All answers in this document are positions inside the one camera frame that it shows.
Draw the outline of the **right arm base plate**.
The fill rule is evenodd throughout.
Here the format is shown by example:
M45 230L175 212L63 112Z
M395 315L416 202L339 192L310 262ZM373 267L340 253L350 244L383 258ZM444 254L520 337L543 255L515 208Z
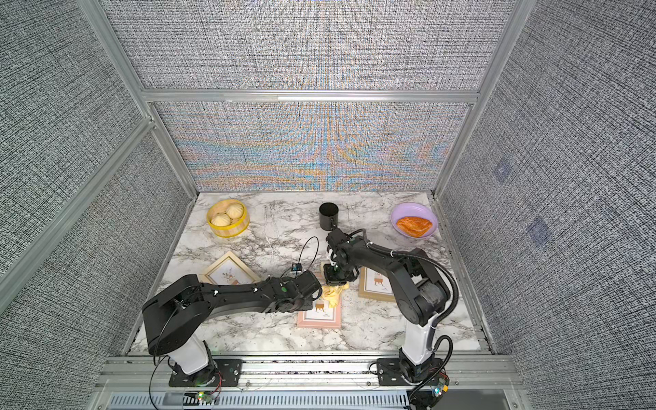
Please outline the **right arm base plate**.
M381 386L416 386L427 379L430 375L434 374L437 370L437 365L431 367L424 377L419 377L415 381L406 378L400 367L399 359L379 358L369 365L369 372L378 377ZM446 372L438 372L433 379L429 381L427 386L449 386L450 378Z

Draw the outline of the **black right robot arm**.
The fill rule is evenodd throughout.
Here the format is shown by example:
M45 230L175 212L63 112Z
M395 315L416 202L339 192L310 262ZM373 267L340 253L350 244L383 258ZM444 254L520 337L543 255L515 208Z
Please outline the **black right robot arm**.
M323 268L331 286L358 281L378 273L389 282L396 306L405 319L405 341L399 351L399 373L418 385L442 371L447 361L437 359L437 347L449 336L437 337L437 326L457 307L458 285L447 268L423 249L402 251L371 242L364 229L346 233L338 228L327 237L329 265Z

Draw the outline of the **light wood picture frame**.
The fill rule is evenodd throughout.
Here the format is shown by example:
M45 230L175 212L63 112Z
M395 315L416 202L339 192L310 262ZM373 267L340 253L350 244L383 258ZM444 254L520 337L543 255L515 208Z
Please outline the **light wood picture frame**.
M261 278L237 255L228 251L206 268L199 280L210 285L248 285L260 282Z

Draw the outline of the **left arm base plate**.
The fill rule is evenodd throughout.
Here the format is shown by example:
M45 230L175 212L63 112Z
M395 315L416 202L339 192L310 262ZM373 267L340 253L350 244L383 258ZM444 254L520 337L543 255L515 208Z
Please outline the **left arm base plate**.
M168 386L173 388L237 387L242 372L240 359L214 360L199 372L187 375L182 367L174 364Z

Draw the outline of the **yellow microfibre cloth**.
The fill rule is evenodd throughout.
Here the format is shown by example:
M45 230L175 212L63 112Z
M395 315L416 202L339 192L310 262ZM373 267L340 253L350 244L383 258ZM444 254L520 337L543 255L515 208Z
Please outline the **yellow microfibre cloth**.
M331 309L335 309L341 300L341 294L350 288L350 284L345 285L323 285L321 299L324 300Z

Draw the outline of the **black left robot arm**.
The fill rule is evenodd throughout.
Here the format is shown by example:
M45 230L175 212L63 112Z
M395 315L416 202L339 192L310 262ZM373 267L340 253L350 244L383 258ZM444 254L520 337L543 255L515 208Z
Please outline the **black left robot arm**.
M296 278L270 277L247 285L212 285L186 275L142 307L148 352L168 356L178 370L195 376L211 367L206 344L196 329L214 317L242 313L295 313L313 307L322 285L310 272Z

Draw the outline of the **wooden picture frame deer print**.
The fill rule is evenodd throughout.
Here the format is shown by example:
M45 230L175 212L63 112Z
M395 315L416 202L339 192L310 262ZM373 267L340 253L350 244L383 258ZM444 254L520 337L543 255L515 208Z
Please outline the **wooden picture frame deer print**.
M359 297L382 302L395 302L391 282L386 276L370 268L360 270Z

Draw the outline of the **pink picture frame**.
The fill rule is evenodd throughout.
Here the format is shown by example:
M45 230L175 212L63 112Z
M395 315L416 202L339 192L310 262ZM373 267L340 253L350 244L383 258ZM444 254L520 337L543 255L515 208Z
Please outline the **pink picture frame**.
M317 277L321 285L325 285L321 265ZM331 309L321 298L314 302L314 308L310 311L300 312L297 316L297 325L300 328L315 329L338 329L342 324L341 300L335 309Z

